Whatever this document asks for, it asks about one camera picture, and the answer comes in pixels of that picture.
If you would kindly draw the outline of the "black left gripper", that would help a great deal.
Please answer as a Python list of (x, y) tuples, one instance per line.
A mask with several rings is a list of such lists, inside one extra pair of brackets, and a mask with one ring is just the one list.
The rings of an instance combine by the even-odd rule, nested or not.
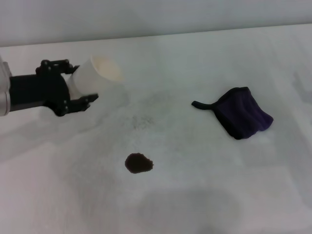
[[(47, 107), (58, 117), (69, 113), (69, 89), (62, 74), (73, 74), (79, 65), (73, 66), (68, 59), (42, 60), (36, 73), (10, 77), (10, 111), (35, 107)], [(70, 112), (84, 112), (98, 94), (82, 96), (70, 101)]]

